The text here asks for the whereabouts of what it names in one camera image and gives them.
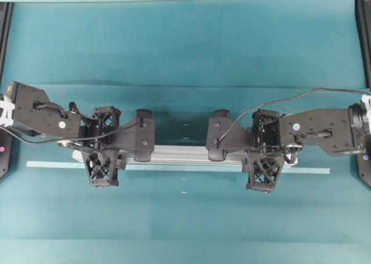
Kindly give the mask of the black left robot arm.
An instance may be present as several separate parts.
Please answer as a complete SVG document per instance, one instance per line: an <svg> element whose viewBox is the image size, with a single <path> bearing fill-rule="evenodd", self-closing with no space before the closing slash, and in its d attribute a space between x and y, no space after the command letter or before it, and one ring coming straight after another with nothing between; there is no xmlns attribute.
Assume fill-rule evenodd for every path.
<svg viewBox="0 0 371 264"><path fill-rule="evenodd" d="M98 188L119 184L118 150L108 145L118 131L120 115L112 106L95 108L90 116L80 113L74 102L64 109L51 102L44 90L19 82L11 83L1 95L1 129L80 151L89 183Z"/></svg>

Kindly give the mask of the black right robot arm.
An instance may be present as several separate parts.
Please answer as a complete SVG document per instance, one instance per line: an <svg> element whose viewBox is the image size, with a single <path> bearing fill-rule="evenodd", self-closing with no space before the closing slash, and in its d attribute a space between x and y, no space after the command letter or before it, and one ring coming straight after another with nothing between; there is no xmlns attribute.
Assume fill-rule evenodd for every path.
<svg viewBox="0 0 371 264"><path fill-rule="evenodd" d="M358 176L370 185L370 96L347 109L315 109L291 115L259 109L248 132L254 145L246 150L246 188L272 192L284 164L292 164L306 145L331 156L356 155Z"/></svg>

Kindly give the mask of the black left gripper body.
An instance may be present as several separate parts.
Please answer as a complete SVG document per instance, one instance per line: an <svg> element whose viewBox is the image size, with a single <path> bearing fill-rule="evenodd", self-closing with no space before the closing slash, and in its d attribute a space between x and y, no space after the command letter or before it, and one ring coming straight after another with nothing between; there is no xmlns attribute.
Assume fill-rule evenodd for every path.
<svg viewBox="0 0 371 264"><path fill-rule="evenodd" d="M112 131L118 129L118 127L111 131L102 131L98 127L98 120L92 116L87 116L82 114L80 111L77 111L81 115L81 126L79 131L79 138L92 138L98 137L100 135L108 134ZM101 137L93 140L78 141L78 144L81 144L83 148L80 150L82 152L93 152L98 150L107 149L106 146L113 142L115 135L111 134L106 137Z"/></svg>

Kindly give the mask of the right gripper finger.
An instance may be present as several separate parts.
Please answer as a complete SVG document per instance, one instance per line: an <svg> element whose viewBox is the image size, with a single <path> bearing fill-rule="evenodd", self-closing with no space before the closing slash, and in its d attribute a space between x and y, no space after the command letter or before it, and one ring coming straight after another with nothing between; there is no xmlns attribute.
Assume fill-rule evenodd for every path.
<svg viewBox="0 0 371 264"><path fill-rule="evenodd" d="M275 123L279 119L279 112L270 111L266 109L258 109L252 115L253 131L260 131L263 129L263 126L270 123Z"/></svg>
<svg viewBox="0 0 371 264"><path fill-rule="evenodd" d="M258 151L245 151L245 153L242 172L248 176L246 189L272 192L285 163L283 153Z"/></svg>

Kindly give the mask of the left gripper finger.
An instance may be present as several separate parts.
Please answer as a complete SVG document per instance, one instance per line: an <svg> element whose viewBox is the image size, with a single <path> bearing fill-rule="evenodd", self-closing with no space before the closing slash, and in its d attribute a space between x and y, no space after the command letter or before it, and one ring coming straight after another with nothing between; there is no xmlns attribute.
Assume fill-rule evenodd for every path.
<svg viewBox="0 0 371 264"><path fill-rule="evenodd" d="M121 112L119 109L109 107L98 107L93 110L93 117L98 120L98 127L102 131L111 131L119 126Z"/></svg>
<svg viewBox="0 0 371 264"><path fill-rule="evenodd" d="M117 187L118 149L103 149L93 152L82 152L82 159L88 175L89 184L95 188Z"/></svg>

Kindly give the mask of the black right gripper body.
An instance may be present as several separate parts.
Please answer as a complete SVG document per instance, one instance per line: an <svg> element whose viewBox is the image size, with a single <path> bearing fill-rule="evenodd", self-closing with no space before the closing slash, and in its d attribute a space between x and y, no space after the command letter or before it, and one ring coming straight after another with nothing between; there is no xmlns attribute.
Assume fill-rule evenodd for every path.
<svg viewBox="0 0 371 264"><path fill-rule="evenodd" d="M246 151L247 157L283 157L279 120L284 116L285 114L279 114L279 119L275 123L264 125L260 131L253 131L251 127L253 146Z"/></svg>

